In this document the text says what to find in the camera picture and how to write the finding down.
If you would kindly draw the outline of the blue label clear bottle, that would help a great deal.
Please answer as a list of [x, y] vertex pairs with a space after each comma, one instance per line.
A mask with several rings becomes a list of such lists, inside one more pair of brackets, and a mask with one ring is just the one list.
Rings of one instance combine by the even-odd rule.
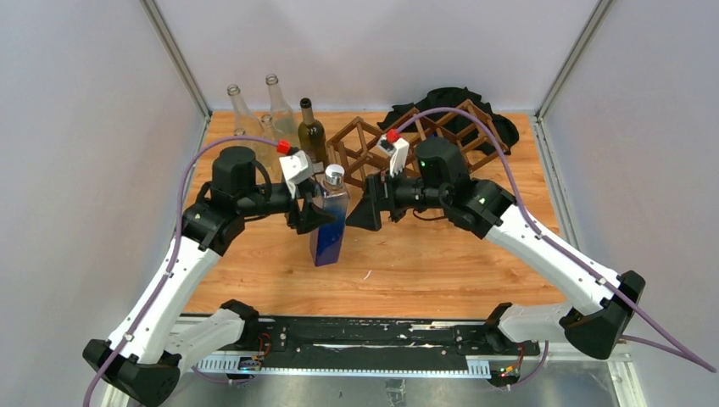
[[316, 203], [332, 218], [310, 234], [309, 247], [315, 267], [339, 261], [350, 201], [344, 175], [345, 170], [340, 164], [329, 164], [320, 180], [321, 195]]

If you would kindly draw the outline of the slim clear bottle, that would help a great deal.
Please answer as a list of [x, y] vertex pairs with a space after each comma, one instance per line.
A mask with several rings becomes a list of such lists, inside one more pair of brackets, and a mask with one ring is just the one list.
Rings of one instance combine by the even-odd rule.
[[[263, 114], [260, 118], [260, 124], [262, 126], [262, 137], [270, 142], [276, 141], [276, 135], [274, 131], [273, 119], [270, 114]], [[263, 144], [260, 149], [259, 162], [270, 172], [277, 173], [281, 170], [279, 161], [280, 155], [276, 151], [275, 145]]]

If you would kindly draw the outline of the dark green wine bottle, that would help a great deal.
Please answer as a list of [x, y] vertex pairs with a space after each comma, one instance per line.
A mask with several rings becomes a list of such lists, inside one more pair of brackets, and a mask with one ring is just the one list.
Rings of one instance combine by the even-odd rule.
[[298, 125], [301, 148], [309, 155], [313, 164], [320, 164], [325, 168], [330, 164], [326, 150], [325, 128], [315, 118], [309, 98], [302, 98], [299, 106], [302, 114], [302, 121]]

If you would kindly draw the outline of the clear glass bottle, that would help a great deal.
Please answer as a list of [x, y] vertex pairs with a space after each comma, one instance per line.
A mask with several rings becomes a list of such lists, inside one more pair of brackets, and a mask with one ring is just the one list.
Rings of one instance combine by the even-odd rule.
[[268, 74], [265, 84], [270, 97], [270, 114], [276, 131], [285, 137], [296, 136], [298, 125], [292, 107], [285, 99], [279, 78], [276, 74]]

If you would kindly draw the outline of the clear bottle black label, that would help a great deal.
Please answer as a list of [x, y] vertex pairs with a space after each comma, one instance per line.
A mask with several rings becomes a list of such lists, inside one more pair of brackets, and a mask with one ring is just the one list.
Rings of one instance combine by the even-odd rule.
[[234, 136], [262, 137], [264, 130], [259, 118], [246, 104], [241, 89], [236, 84], [230, 84], [226, 88], [227, 95], [231, 101], [234, 114]]

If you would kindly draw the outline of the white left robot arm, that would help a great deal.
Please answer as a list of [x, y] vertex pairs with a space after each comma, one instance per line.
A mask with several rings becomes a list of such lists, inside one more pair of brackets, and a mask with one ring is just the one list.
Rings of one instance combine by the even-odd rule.
[[220, 151], [196, 201], [179, 208], [175, 235], [150, 285], [108, 338], [93, 339], [84, 348], [83, 358], [95, 371], [87, 395], [106, 382], [139, 404], [159, 406], [181, 376], [214, 351], [230, 344], [259, 353], [270, 348], [258, 311], [237, 300], [224, 302], [196, 326], [179, 333], [172, 329], [198, 284], [247, 223], [283, 214], [301, 235], [333, 221], [316, 204], [309, 155], [286, 142], [275, 149], [282, 172], [277, 183], [251, 148]]

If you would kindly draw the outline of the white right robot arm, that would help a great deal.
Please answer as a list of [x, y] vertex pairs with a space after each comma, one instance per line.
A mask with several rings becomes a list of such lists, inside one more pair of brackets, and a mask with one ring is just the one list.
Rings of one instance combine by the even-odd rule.
[[646, 286], [639, 273], [618, 273], [591, 260], [494, 181], [465, 178], [451, 184], [374, 174], [366, 178], [346, 224], [379, 231], [383, 211], [397, 222], [409, 209], [441, 209], [454, 226], [514, 254], [565, 295], [561, 304], [498, 305], [484, 331], [489, 350], [505, 354], [525, 341], [567, 342], [597, 360], [610, 357]]

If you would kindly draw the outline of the brown wooden wine rack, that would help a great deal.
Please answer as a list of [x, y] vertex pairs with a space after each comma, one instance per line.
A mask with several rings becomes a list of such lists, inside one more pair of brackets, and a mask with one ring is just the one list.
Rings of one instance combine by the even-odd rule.
[[[467, 99], [458, 108], [478, 118], [486, 127], [474, 124], [467, 118], [455, 113], [431, 114], [419, 119], [417, 125], [411, 125], [402, 131], [402, 137], [409, 145], [405, 172], [408, 176], [418, 176], [420, 165], [415, 157], [415, 148], [420, 142], [431, 137], [441, 137], [460, 148], [462, 158], [471, 173], [498, 158], [498, 153], [489, 139], [493, 134], [503, 153], [510, 154], [510, 147], [518, 141], [518, 130], [505, 117], [490, 113], [487, 109]], [[391, 129], [397, 129], [420, 110], [413, 107], [391, 119], [388, 125], [372, 125], [357, 116], [336, 135], [326, 142], [330, 161], [345, 169], [344, 180], [356, 187], [363, 187], [368, 175], [388, 170], [389, 156], [381, 149], [381, 138]]]

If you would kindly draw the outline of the black cloth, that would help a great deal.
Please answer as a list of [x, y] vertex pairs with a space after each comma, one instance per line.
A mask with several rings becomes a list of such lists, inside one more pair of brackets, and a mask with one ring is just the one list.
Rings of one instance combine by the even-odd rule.
[[[376, 125], [385, 131], [390, 127], [390, 125], [398, 121], [404, 114], [407, 114], [412, 109], [425, 111], [438, 107], [455, 108], [467, 99], [471, 100], [475, 106], [492, 118], [493, 125], [498, 132], [501, 141], [509, 148], [509, 150], [505, 153], [507, 155], [511, 154], [510, 148], [517, 144], [520, 138], [519, 131], [517, 130], [515, 124], [506, 117], [500, 114], [495, 114], [491, 104], [489, 102], [482, 101], [482, 95], [470, 91], [467, 87], [460, 88], [449, 86], [436, 88], [429, 91], [427, 95], [418, 102], [395, 104], [392, 106], [390, 112], [387, 113], [384, 120], [377, 122]], [[459, 134], [459, 131], [464, 130], [464, 128], [466, 128], [470, 123], [471, 122], [467, 118], [455, 117], [443, 127], [457, 135]], [[474, 130], [464, 136], [461, 141], [462, 146], [465, 146], [477, 139], [478, 134], [478, 131]], [[494, 147], [491, 142], [483, 142], [474, 149], [482, 151], [485, 154], [494, 152]]]

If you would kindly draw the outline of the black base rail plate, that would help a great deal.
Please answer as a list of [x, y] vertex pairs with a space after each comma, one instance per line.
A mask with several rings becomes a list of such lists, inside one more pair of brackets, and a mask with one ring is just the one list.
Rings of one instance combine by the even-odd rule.
[[508, 360], [540, 354], [537, 343], [503, 342], [482, 320], [266, 316], [253, 341], [222, 347], [261, 371], [400, 373], [468, 370], [470, 357]]

